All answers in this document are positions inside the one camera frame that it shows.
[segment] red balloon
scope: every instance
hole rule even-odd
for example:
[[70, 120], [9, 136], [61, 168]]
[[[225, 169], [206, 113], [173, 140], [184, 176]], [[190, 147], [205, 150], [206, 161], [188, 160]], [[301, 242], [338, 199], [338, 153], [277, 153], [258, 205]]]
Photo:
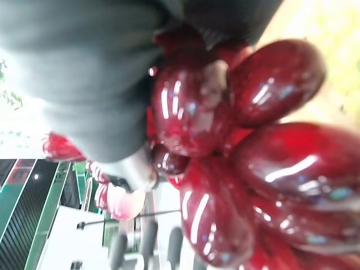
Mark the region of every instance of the red balloon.
[[96, 208], [100, 208], [102, 210], [107, 210], [107, 185], [106, 184], [99, 184], [97, 187], [95, 196], [95, 206]]
[[238, 267], [254, 248], [246, 188], [221, 158], [192, 159], [180, 187], [182, 224], [196, 254], [215, 267]]
[[280, 201], [253, 198], [257, 221], [292, 246], [321, 254], [357, 252], [360, 216], [355, 212], [321, 212]]
[[165, 176], [176, 176], [185, 171], [190, 158], [171, 153], [164, 145], [155, 145], [151, 151], [152, 166]]
[[178, 175], [169, 175], [166, 177], [166, 180], [173, 185], [174, 188], [179, 189], [184, 179], [184, 174]]
[[154, 42], [157, 45], [163, 46], [166, 56], [184, 48], [205, 50], [205, 42], [201, 35], [194, 28], [186, 24], [156, 35]]
[[230, 39], [216, 44], [211, 51], [233, 70], [252, 54], [253, 49], [245, 42]]
[[44, 139], [43, 152], [48, 160], [59, 161], [85, 161], [83, 154], [65, 137], [50, 132]]
[[321, 124], [285, 123], [253, 132], [233, 151], [239, 179], [262, 196], [317, 210], [358, 210], [360, 139]]
[[303, 270], [289, 245], [272, 235], [258, 235], [254, 255], [239, 270]]
[[87, 162], [86, 168], [91, 172], [91, 175], [96, 182], [99, 182], [101, 184], [106, 184], [110, 182], [110, 178], [102, 172], [96, 162]]
[[326, 74], [319, 51], [300, 39], [273, 42], [229, 72], [239, 125], [258, 127], [284, 117], [309, 101]]
[[221, 153], [225, 158], [228, 158], [232, 150], [243, 141], [251, 132], [252, 129], [235, 128], [226, 138], [222, 144]]
[[297, 251], [295, 253], [305, 270], [359, 270], [359, 261], [344, 256], [322, 256]]
[[158, 139], [173, 153], [206, 156], [228, 132], [223, 65], [198, 49], [178, 52], [155, 78], [151, 105]]

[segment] shiny balloon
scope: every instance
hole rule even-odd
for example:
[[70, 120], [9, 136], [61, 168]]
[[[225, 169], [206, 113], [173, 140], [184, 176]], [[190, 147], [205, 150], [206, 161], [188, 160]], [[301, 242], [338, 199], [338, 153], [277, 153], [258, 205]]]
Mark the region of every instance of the shiny balloon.
[[175, 176], [185, 171], [190, 158], [171, 153], [164, 145], [157, 144], [151, 150], [152, 166], [165, 176]]
[[99, 184], [94, 196], [96, 208], [107, 210], [107, 185]]
[[305, 40], [262, 47], [229, 72], [239, 125], [258, 127], [301, 107], [318, 92], [325, 74], [320, 52]]
[[107, 204], [111, 218], [119, 221], [129, 221], [135, 218], [143, 209], [146, 193], [136, 190], [133, 193], [127, 193], [122, 187], [108, 184]]
[[252, 54], [253, 49], [245, 42], [230, 39], [219, 42], [211, 51], [228, 64], [229, 70], [233, 70]]
[[262, 196], [317, 210], [358, 210], [360, 139], [323, 124], [259, 128], [235, 149], [239, 179]]
[[235, 128], [225, 138], [221, 144], [220, 152], [225, 158], [231, 155], [232, 150], [249, 134], [253, 132], [253, 129]]
[[295, 208], [259, 196], [253, 198], [253, 207], [263, 228], [298, 249], [320, 254], [345, 254], [359, 250], [358, 213]]
[[194, 48], [174, 54], [155, 78], [151, 106], [157, 137], [171, 152], [209, 155], [230, 122], [225, 64]]
[[53, 132], [43, 140], [43, 152], [46, 158], [53, 162], [86, 160], [68, 139]]
[[258, 232], [254, 255], [239, 270], [303, 270], [292, 249], [280, 238]]
[[199, 258], [215, 267], [238, 267], [251, 257], [249, 197], [224, 160], [192, 159], [180, 194], [184, 235]]
[[177, 190], [181, 187], [183, 179], [184, 174], [169, 175], [166, 177], [166, 180]]
[[358, 258], [345, 256], [322, 256], [319, 254], [295, 251], [302, 269], [305, 270], [359, 270]]
[[109, 176], [102, 172], [96, 162], [88, 161], [85, 167], [91, 172], [91, 175], [96, 182], [101, 184], [107, 184], [110, 182]]

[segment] green stripe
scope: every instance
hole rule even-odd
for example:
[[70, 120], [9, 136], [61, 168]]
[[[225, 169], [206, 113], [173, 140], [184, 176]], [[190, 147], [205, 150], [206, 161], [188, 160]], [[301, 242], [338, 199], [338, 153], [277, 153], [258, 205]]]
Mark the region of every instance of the green stripe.
[[78, 173], [77, 171], [75, 171], [75, 174], [76, 174], [76, 181], [78, 182], [80, 204], [83, 204], [84, 196], [85, 196], [85, 187], [86, 187], [85, 173]]
[[6, 227], [10, 221], [12, 213], [15, 210], [16, 204], [20, 199], [21, 194], [29, 180], [29, 177], [35, 167], [36, 161], [34, 161], [33, 167], [29, 170], [29, 174], [26, 177], [25, 183], [20, 184], [6, 184], [2, 187], [0, 192], [0, 242], [4, 236]]
[[51, 224], [55, 218], [62, 190], [64, 189], [65, 181], [70, 170], [70, 164], [70, 162], [61, 162], [57, 166], [24, 270], [34, 270], [38, 265]]

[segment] gray shirt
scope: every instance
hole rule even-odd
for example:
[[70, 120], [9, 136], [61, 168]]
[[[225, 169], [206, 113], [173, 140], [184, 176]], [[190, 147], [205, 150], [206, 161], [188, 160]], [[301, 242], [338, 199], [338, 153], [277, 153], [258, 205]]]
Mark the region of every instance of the gray shirt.
[[249, 43], [281, 0], [1, 0], [0, 50], [16, 91], [45, 100], [56, 133], [112, 163], [145, 142], [154, 31], [172, 17]]

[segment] gray sleeve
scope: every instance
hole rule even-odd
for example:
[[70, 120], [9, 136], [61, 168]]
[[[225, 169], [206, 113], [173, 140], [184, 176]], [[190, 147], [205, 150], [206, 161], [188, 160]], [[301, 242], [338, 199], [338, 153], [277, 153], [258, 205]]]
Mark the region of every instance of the gray sleeve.
[[151, 0], [1, 0], [9, 80], [45, 100], [52, 130], [87, 157], [121, 160], [146, 139], [146, 74], [161, 54], [151, 37], [166, 20], [162, 7]]

